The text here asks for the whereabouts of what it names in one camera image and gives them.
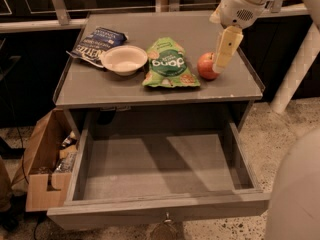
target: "white pole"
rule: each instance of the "white pole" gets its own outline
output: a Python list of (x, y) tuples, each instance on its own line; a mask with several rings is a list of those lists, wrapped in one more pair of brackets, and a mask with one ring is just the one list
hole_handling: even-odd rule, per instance
[(281, 114), (285, 111), (319, 51), (320, 34), (316, 25), (312, 23), (275, 97), (270, 103), (270, 107), (274, 112)]

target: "blue snack package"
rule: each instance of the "blue snack package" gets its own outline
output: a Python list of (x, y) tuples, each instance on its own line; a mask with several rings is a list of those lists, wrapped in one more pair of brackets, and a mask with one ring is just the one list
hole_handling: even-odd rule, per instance
[(127, 37), (110, 29), (98, 27), (84, 38), (74, 50), (67, 53), (73, 58), (85, 60), (96, 67), (103, 68), (100, 55), (113, 47), (123, 45)]

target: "concrete floor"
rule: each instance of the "concrete floor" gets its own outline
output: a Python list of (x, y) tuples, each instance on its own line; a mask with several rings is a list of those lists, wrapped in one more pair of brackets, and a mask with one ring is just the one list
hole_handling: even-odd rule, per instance
[[(282, 158), (296, 140), (320, 127), (320, 98), (291, 101), (286, 111), (278, 115), (271, 111), (267, 103), (256, 103), (250, 111), (246, 123), (240, 132), (243, 150), (247, 153), (258, 181), (265, 192), (270, 192), (273, 180)], [(27, 145), (32, 127), (21, 129)], [(0, 129), (0, 136), (13, 147), (19, 147), (20, 141), (15, 129)], [(17, 161), (6, 161), (8, 171), (14, 174)], [(206, 239), (243, 239), (258, 240), (264, 238), (267, 212), (261, 216), (228, 218), (216, 220), (192, 221), (174, 224), (179, 240)], [(8, 234), (0, 228), (4, 239), (34, 239), (37, 214), (19, 217), (19, 228)], [(93, 231), (66, 232), (46, 219), (36, 230), (36, 239), (51, 240), (150, 240), (157, 225), (139, 225), (126, 227), (107, 227)]]

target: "gray cabinet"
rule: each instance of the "gray cabinet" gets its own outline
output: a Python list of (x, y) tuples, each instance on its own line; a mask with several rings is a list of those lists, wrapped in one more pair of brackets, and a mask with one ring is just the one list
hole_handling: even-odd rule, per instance
[[(125, 32), (147, 49), (169, 36), (196, 61), (216, 44), (220, 25), (210, 12), (92, 14), (82, 37), (97, 26)], [(120, 77), (72, 60), (56, 90), (78, 135), (79, 151), (63, 207), (48, 216), (65, 229), (261, 214), (268, 193), (257, 183), (238, 131), (262, 89), (237, 53), (215, 81), (196, 89), (148, 88), (144, 72)], [(116, 111), (99, 124), (102, 111)]]

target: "cardboard box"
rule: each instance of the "cardboard box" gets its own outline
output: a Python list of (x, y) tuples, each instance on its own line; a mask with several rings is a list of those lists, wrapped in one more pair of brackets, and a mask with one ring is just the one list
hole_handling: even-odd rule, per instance
[(15, 185), (24, 180), (24, 175), (27, 176), (27, 212), (46, 211), (63, 205), (71, 173), (53, 173), (50, 183), (48, 173), (37, 172), (39, 168), (55, 170), (59, 147), (70, 132), (70, 125), (62, 110), (54, 109), (37, 122), (12, 180), (12, 185)]

